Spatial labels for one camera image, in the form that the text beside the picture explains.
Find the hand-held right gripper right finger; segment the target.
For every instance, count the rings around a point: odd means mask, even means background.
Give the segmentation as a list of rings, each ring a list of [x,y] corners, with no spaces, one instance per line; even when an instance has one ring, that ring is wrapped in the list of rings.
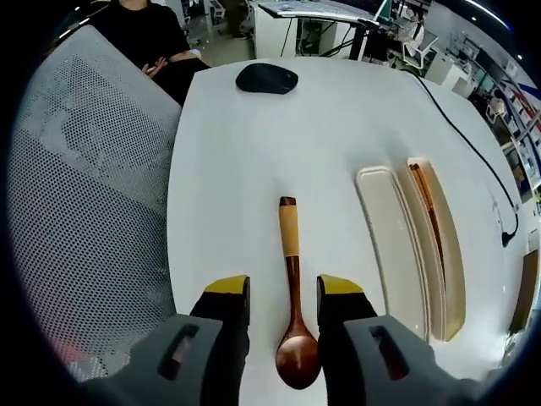
[[[318,355],[329,405],[473,405],[475,382],[457,380],[434,350],[391,315],[377,315],[350,280],[320,275]]]

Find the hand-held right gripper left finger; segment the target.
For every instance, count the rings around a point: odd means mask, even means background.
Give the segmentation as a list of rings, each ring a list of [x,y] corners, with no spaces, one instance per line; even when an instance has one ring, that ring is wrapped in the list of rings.
[[[249,353],[250,279],[218,279],[164,321],[118,372],[84,383],[93,405],[237,405]]]

